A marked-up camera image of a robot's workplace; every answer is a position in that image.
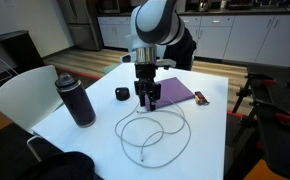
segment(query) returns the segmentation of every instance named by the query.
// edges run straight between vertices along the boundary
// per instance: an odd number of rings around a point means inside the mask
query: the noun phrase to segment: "black bin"
[[[17,64],[18,71],[44,66],[28,31],[21,30],[0,35],[0,44]]]

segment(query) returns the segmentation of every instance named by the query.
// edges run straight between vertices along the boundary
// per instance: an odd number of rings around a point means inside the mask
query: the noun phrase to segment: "white chair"
[[[44,66],[24,72],[0,87],[0,112],[25,131],[33,134],[31,127],[56,110],[62,99],[54,85],[58,79],[54,66]],[[38,161],[30,141],[27,145]]]

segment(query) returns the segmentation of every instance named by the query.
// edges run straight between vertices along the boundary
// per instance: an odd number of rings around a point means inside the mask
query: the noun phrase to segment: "kitchen counter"
[[[178,13],[181,16],[213,16],[213,15],[284,15],[290,14],[290,10],[285,8],[252,8],[250,10],[220,10],[210,9],[208,12],[187,11]],[[99,17],[109,16],[131,16],[131,12],[119,13],[119,14],[98,14]]]

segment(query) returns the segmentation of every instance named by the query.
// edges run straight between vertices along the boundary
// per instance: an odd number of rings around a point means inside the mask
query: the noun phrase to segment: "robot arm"
[[[145,106],[147,95],[150,110],[155,110],[156,101],[160,99],[161,86],[154,82],[157,67],[175,66],[171,60],[156,61],[156,44],[172,45],[184,34],[184,22],[175,11],[177,0],[148,0],[132,12],[131,36],[133,50],[136,50],[135,91],[140,105]]]

